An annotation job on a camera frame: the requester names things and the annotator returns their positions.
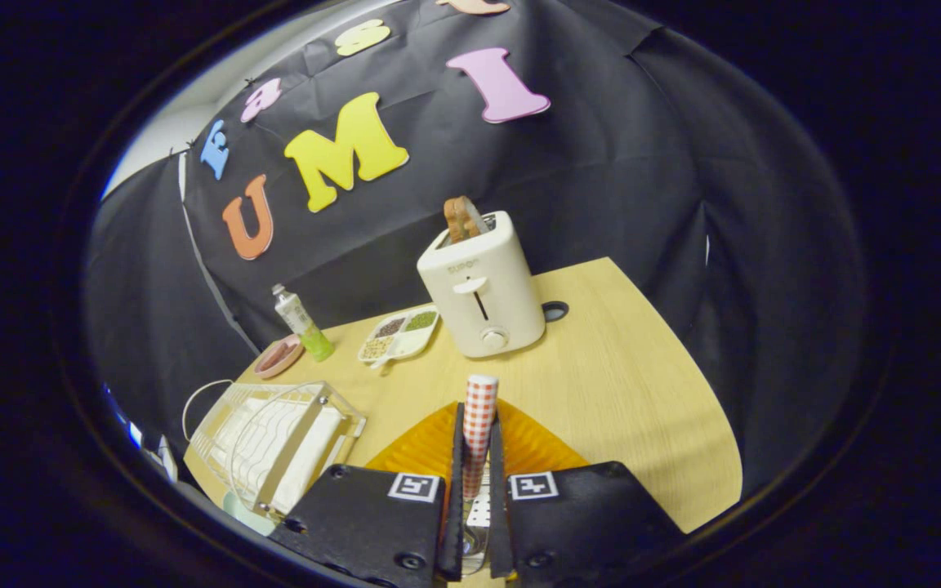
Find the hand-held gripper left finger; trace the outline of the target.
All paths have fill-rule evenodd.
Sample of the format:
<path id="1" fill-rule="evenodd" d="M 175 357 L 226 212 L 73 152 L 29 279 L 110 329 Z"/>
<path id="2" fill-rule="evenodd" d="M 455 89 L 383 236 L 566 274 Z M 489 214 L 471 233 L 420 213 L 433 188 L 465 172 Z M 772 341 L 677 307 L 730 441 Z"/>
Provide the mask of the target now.
<path id="1" fill-rule="evenodd" d="M 276 526 L 273 543 L 369 584 L 458 583 L 464 405 L 444 415 L 447 474 L 329 466 Z"/>

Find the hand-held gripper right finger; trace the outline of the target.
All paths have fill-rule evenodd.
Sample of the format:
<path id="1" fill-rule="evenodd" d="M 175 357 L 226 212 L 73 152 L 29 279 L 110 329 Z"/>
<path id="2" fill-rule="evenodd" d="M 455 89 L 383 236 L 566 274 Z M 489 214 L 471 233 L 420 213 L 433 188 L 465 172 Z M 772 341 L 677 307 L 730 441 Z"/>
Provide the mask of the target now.
<path id="1" fill-rule="evenodd" d="M 490 577 L 508 585 L 612 585 L 685 539 L 623 462 L 590 464 L 504 399 L 490 443 Z"/>

